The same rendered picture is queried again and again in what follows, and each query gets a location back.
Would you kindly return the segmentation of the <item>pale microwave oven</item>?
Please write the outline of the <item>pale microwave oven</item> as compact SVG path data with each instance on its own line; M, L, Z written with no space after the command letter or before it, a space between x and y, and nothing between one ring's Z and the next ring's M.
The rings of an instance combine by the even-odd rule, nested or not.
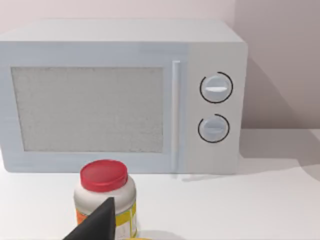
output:
M185 79L180 101L179 153L181 174L232 174L237 170L247 44L225 23L214 19L42 19L0 34L0 41L33 42L152 42L187 45ZM209 103L200 94L204 77L227 74L233 92L222 103ZM201 119L215 114L229 124L228 136L208 143L198 134Z

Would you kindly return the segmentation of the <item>large microwave knob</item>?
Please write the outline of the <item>large microwave knob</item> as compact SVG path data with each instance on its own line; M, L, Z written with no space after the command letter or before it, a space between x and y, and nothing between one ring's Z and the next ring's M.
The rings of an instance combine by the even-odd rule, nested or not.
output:
M234 90L232 79L224 72L204 77L199 85L202 98L212 104L220 104L230 98Z

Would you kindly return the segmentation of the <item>white bottle with red lid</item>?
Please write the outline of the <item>white bottle with red lid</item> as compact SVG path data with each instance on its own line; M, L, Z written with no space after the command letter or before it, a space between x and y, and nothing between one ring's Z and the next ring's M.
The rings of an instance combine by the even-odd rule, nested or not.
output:
M81 224L107 198L115 202L115 238L135 238L137 229L136 185L125 164L100 159L80 170L80 182L73 199L77 224Z

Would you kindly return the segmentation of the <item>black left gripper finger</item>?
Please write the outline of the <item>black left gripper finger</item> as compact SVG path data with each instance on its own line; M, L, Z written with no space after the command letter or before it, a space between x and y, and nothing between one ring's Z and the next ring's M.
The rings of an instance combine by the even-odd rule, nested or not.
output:
M115 240L115 199L109 197L62 240Z

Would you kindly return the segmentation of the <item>pale microwave door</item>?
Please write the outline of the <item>pale microwave door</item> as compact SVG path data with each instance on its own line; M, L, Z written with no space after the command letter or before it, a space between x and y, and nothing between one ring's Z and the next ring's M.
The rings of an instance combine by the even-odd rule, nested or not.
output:
M0 41L0 149L12 173L77 173L118 160L172 173L172 61L181 102L188 47L177 42Z

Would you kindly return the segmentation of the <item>small microwave knob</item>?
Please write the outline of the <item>small microwave knob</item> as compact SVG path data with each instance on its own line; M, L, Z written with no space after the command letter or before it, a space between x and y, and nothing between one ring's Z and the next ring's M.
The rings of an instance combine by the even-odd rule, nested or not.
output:
M200 120L197 127L200 138L210 144L222 142L230 132L230 123L220 115L215 114L209 118Z

